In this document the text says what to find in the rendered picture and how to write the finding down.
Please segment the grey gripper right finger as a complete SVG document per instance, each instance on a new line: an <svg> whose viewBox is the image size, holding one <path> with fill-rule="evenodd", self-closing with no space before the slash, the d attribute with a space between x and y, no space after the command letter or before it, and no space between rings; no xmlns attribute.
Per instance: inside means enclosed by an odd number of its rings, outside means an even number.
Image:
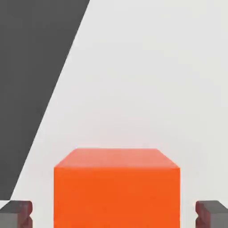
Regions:
<svg viewBox="0 0 228 228"><path fill-rule="evenodd" d="M200 200L195 204L195 228L228 228L228 208L218 200Z"/></svg>

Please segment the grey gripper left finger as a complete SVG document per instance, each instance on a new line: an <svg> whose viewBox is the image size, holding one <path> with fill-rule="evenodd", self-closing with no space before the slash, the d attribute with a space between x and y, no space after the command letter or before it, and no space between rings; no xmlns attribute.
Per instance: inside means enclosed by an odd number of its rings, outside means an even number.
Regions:
<svg viewBox="0 0 228 228"><path fill-rule="evenodd" d="M0 228L33 228L31 201L11 200L0 209Z"/></svg>

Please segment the small orange cube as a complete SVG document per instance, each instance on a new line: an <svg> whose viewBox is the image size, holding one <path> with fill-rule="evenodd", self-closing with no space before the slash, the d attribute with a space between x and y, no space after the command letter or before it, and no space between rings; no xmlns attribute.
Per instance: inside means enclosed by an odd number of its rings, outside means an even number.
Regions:
<svg viewBox="0 0 228 228"><path fill-rule="evenodd" d="M75 149L54 167L54 228L180 228L180 168L157 149Z"/></svg>

